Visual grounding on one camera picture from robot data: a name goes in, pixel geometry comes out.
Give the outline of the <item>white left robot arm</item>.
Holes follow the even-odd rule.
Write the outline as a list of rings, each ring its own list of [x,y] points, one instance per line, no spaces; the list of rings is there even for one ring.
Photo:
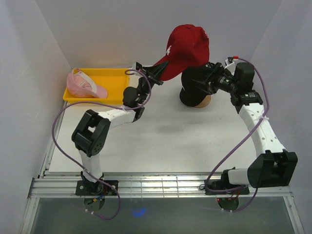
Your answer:
[[[103,172],[100,166],[100,151],[103,149],[110,129],[140,119],[144,112],[143,103],[150,96],[151,88],[162,85],[161,75],[169,62],[143,67],[136,63],[131,72],[143,74],[137,87],[127,87],[123,91],[123,105],[120,109],[112,109],[102,114],[87,110],[72,134],[72,141],[78,150],[83,169],[81,171],[82,186],[87,195],[102,195],[110,190],[103,184]]]

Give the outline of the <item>red cap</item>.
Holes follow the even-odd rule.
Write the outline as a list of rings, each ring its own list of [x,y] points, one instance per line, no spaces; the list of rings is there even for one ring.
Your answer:
[[[188,67],[200,67],[209,61],[209,37],[201,26],[177,26],[169,36],[165,56],[156,64],[168,62],[161,81],[175,78]]]

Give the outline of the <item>black NY cap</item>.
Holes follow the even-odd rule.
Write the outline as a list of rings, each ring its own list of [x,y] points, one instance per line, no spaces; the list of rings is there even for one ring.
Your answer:
[[[191,81],[191,71],[197,67],[188,67],[182,72],[181,84],[182,89],[179,94],[180,101],[188,107],[197,106],[208,94],[194,86]]]

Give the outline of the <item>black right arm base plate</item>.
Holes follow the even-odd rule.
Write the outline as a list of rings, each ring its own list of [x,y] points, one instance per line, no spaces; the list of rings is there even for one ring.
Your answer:
[[[248,186],[232,185],[223,183],[220,180],[209,180],[200,185],[202,190],[205,190],[206,195],[249,195],[250,190]]]

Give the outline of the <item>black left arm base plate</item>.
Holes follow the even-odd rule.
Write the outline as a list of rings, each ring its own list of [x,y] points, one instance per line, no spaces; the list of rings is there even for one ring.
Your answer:
[[[117,195],[116,192],[107,185],[96,182],[79,180],[77,182],[75,195],[78,196],[100,196],[100,195]]]

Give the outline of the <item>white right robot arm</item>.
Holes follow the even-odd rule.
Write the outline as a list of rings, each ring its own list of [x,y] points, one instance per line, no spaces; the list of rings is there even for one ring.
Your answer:
[[[231,194],[251,186],[257,188],[288,186],[298,162],[296,153],[289,152],[274,133],[267,112],[269,103],[263,102],[253,88],[257,69],[245,60],[235,64],[236,57],[226,66],[221,63],[207,63],[203,77],[196,79],[195,86],[207,94],[222,90],[231,96],[231,103],[244,121],[249,133],[226,156],[228,158],[246,140],[252,139],[256,151],[255,161],[247,169],[227,169],[218,181],[205,181],[208,193]]]

